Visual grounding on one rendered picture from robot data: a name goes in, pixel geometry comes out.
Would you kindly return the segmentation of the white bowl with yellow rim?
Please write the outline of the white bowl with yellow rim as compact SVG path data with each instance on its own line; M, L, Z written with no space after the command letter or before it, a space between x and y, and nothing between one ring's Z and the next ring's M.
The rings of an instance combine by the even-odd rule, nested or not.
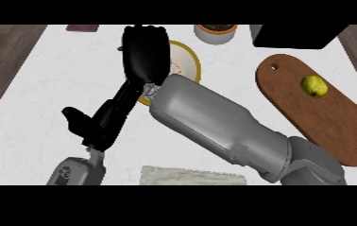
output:
M169 42L169 79L174 75L183 76L190 81L200 81L200 62L191 49L180 42ZM155 83L143 85L138 102L149 106L156 95L169 95L177 92L175 83L157 86Z

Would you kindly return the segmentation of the dark red flat object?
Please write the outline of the dark red flat object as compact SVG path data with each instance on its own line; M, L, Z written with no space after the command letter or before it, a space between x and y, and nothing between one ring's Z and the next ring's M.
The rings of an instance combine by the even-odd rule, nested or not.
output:
M98 25L67 25L65 30L72 32L96 32Z

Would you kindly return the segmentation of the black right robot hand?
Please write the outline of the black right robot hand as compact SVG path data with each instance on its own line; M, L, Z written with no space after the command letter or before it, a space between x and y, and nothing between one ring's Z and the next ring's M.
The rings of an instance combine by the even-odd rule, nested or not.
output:
M169 72L169 42L162 26L126 26L121 37L125 77L160 86Z

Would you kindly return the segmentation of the black appliance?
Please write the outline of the black appliance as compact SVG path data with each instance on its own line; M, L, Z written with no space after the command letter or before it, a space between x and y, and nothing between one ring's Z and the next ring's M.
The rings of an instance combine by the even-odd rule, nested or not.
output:
M345 30L346 25L250 25L255 47L323 49Z

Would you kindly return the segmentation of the white pot with orange rim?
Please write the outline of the white pot with orange rim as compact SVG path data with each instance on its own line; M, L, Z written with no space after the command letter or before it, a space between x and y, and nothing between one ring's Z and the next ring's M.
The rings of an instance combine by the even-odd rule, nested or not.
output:
M237 26L231 26L227 30L215 31L203 25L193 26L196 38L206 44L219 45L228 43L234 37Z

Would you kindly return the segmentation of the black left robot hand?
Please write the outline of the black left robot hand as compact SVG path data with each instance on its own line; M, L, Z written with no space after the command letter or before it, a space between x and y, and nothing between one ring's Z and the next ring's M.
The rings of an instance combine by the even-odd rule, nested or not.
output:
M73 107L63 108L67 130L82 138L85 147L104 151L112 146L141 90L138 83L125 80L115 97L101 104L94 116L85 115Z

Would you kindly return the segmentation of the brown wooden cutting board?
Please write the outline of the brown wooden cutting board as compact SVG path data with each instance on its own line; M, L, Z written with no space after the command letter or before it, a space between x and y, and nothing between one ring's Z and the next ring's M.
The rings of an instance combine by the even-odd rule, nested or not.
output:
M304 137L334 156L342 165L357 166L357 104L330 83L321 98L299 86L318 73L293 56L268 56L255 71L255 82L267 100Z

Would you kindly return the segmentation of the yellow-green bell pepper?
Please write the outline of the yellow-green bell pepper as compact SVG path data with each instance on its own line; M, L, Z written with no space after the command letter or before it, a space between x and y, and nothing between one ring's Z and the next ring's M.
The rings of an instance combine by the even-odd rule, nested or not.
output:
M321 98L327 93L327 85L320 76L305 76L299 82L299 87L312 98Z

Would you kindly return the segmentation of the grey cloth placemat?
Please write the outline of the grey cloth placemat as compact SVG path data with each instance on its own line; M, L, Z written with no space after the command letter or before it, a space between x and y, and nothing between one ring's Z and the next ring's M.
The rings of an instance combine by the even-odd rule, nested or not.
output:
M246 185L242 175L146 165L140 185Z

